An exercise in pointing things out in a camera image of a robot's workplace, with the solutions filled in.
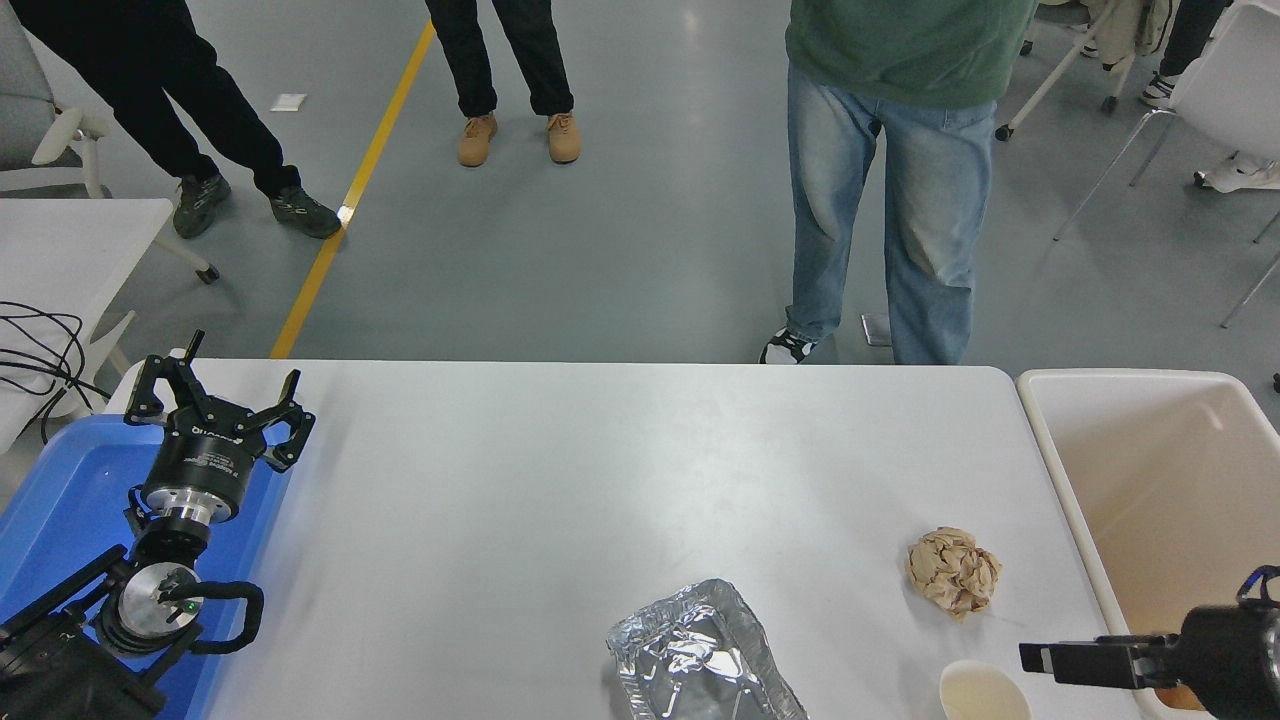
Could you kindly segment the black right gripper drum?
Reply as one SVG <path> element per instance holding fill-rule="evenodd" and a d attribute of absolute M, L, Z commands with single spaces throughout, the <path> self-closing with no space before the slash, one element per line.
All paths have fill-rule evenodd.
<path fill-rule="evenodd" d="M 1211 716 L 1271 719 L 1274 610 L 1262 603 L 1193 609 L 1170 664 Z"/>

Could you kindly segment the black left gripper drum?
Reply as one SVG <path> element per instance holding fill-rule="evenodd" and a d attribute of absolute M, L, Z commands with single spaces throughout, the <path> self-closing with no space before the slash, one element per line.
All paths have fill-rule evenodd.
<path fill-rule="evenodd" d="M 221 501 L 244 498 L 253 464 L 262 454 L 262 430 L 239 433 L 234 427 L 212 430 L 198 425 L 166 425 L 159 454 L 145 482 L 145 496 L 184 489 Z"/>

